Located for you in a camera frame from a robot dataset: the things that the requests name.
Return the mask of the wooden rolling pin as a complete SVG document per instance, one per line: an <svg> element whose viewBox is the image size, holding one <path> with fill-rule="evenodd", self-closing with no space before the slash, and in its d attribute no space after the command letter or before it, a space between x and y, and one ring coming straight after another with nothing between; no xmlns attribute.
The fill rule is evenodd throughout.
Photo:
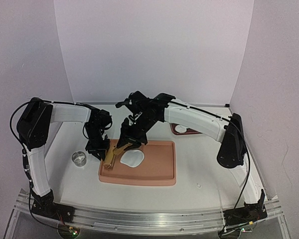
<svg viewBox="0 0 299 239"><path fill-rule="evenodd" d="M131 146L130 143L123 145L122 147L117 147L116 145L114 145L113 147L111 147L109 149L109 151L106 154L103 166L107 169L112 168L113 167L113 163L115 161L115 157L120 155L122 152L125 151L125 149L127 149L129 146Z"/></svg>

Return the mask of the white dough piece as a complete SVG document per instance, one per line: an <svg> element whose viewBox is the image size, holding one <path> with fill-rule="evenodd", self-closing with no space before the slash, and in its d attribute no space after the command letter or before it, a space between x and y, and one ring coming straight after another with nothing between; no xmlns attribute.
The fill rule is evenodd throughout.
<svg viewBox="0 0 299 239"><path fill-rule="evenodd" d="M130 168L136 168L143 162L144 158L145 155L141 150L129 150L122 155L120 163Z"/></svg>

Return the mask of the pink plastic tray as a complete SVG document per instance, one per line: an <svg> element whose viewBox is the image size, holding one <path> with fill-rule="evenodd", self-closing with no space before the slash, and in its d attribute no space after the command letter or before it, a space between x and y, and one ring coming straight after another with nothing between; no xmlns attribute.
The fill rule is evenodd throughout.
<svg viewBox="0 0 299 239"><path fill-rule="evenodd" d="M115 157L112 168L99 167L99 180L103 183L131 186L173 186L176 184L176 153L173 141L150 140L141 146L145 158L136 168L120 163L124 152Z"/></svg>

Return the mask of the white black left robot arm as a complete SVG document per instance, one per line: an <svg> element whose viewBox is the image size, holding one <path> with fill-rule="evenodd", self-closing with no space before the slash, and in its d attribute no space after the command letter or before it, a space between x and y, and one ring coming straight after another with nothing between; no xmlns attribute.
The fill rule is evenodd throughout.
<svg viewBox="0 0 299 239"><path fill-rule="evenodd" d="M73 221L75 209L54 201L47 177L44 148L50 125L55 122L79 122L87 136L86 151L99 160L105 160L110 140L105 131L113 124L110 113L89 104L55 102L34 97L21 105L24 108L12 135L22 146L22 163L29 181L29 211L62 223Z"/></svg>

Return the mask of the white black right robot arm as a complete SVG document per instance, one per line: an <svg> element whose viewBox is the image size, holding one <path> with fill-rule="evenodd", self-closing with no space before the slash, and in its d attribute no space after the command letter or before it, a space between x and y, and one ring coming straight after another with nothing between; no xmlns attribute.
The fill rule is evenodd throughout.
<svg viewBox="0 0 299 239"><path fill-rule="evenodd" d="M157 122L177 124L194 130L220 144L216 155L217 163L230 170L240 186L236 202L243 199L243 206L235 204L233 208L224 211L225 225L249 224L267 218L265 191L252 178L252 160L239 114L233 113L225 117L166 93L149 98L140 91L130 93L115 106L125 106L131 112L121 124L116 150L137 149L147 144L147 132Z"/></svg>

